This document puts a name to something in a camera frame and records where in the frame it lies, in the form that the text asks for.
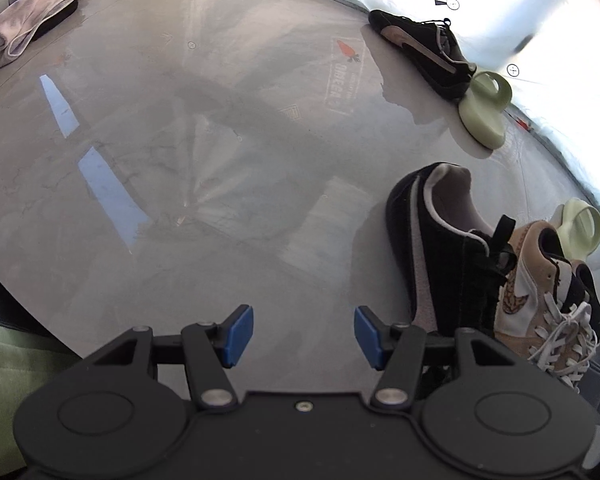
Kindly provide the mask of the green slide sandal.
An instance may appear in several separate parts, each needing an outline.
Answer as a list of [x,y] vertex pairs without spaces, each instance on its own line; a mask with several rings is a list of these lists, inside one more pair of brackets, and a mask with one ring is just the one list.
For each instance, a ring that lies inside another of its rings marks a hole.
[[559,204],[550,224],[570,260],[585,260],[600,246],[600,212],[585,200],[573,197]]
[[503,76],[483,70],[472,77],[457,105],[468,133],[488,150],[498,150],[505,143],[502,114],[512,97],[512,87]]

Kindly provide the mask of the black sneaker near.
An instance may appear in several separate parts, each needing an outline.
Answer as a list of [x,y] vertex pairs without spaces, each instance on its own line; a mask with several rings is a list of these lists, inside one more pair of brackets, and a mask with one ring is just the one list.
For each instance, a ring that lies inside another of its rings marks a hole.
[[501,289],[515,269],[516,221],[487,224],[471,198],[468,169],[435,162],[404,177],[386,203],[391,249],[405,281],[411,322],[440,336],[494,332]]

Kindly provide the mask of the black sneaker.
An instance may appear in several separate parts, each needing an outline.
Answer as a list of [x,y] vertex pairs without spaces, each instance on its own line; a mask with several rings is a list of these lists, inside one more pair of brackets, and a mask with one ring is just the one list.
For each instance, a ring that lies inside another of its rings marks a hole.
[[516,221],[487,224],[471,198],[468,169],[435,162],[404,177],[386,203],[391,249],[405,281],[411,322],[440,336],[494,332],[501,289],[515,269]]
[[448,101],[464,96],[477,65],[464,57],[448,18],[416,22],[371,10],[368,21],[374,32],[406,55],[439,96]]

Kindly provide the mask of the tan white laced sneaker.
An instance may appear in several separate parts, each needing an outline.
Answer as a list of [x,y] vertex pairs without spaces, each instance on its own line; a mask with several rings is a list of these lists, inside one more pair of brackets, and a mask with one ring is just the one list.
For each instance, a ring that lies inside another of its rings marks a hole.
[[517,356],[578,390],[600,345],[600,300],[590,268],[570,260],[544,220],[516,229],[517,264],[495,311],[494,336]]

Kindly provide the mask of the grey slipper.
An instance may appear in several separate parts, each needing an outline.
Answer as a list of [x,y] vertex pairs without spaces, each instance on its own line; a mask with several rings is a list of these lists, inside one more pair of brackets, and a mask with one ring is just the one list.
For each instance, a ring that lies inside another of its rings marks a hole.
[[600,351],[595,353],[590,366],[579,382],[580,396],[600,414]]

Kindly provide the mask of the black sneaker far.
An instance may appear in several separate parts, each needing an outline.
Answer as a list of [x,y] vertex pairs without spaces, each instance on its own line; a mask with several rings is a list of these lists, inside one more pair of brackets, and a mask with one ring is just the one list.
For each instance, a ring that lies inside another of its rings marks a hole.
[[464,57],[448,18],[416,22],[371,10],[368,21],[374,32],[406,55],[439,96],[448,101],[464,96],[477,65]]

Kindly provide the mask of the printed white curtain sheet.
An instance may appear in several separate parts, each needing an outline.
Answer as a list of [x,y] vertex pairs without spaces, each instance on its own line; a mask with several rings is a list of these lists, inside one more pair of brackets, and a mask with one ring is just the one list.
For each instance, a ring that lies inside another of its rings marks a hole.
[[600,206],[600,0],[349,0],[414,21],[448,18],[466,58],[513,103]]

